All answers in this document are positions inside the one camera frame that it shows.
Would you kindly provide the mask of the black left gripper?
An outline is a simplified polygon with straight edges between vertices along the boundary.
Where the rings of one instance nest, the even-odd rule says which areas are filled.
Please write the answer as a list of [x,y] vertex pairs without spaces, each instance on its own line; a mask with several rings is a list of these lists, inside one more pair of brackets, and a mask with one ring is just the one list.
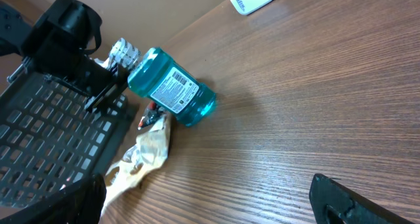
[[90,40],[100,47],[101,17],[77,0],[56,0],[31,29],[22,45],[27,72],[45,75],[85,97],[86,111],[106,111],[127,88],[129,70],[109,60],[90,58]]

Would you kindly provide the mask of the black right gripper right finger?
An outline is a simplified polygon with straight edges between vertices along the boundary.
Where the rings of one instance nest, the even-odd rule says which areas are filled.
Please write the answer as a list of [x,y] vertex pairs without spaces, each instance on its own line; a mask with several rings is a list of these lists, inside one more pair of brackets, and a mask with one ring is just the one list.
[[321,173],[313,176],[309,200],[317,224],[413,224]]

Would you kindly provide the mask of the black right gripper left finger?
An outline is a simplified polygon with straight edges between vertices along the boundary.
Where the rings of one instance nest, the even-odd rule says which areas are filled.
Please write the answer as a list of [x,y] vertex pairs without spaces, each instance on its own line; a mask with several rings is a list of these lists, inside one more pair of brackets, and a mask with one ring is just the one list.
[[98,223],[106,198],[101,174],[80,179],[19,212],[1,219],[1,224]]

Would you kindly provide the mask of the black red packaged item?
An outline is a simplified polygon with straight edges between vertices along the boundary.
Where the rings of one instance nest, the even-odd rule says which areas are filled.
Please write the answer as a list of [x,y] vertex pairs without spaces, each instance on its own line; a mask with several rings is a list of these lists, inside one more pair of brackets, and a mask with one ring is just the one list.
[[160,117],[165,113],[165,109],[156,102],[151,101],[146,107],[140,122],[138,123],[138,130],[154,125]]

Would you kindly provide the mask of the dried mushroom snack bag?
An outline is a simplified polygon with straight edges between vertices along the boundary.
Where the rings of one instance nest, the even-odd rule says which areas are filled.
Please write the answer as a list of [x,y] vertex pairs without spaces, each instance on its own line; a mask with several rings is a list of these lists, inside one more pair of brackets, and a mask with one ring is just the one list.
[[126,190],[136,187],[146,175],[162,167],[168,158],[170,135],[171,116],[164,114],[150,130],[138,135],[136,144],[108,168],[101,214]]

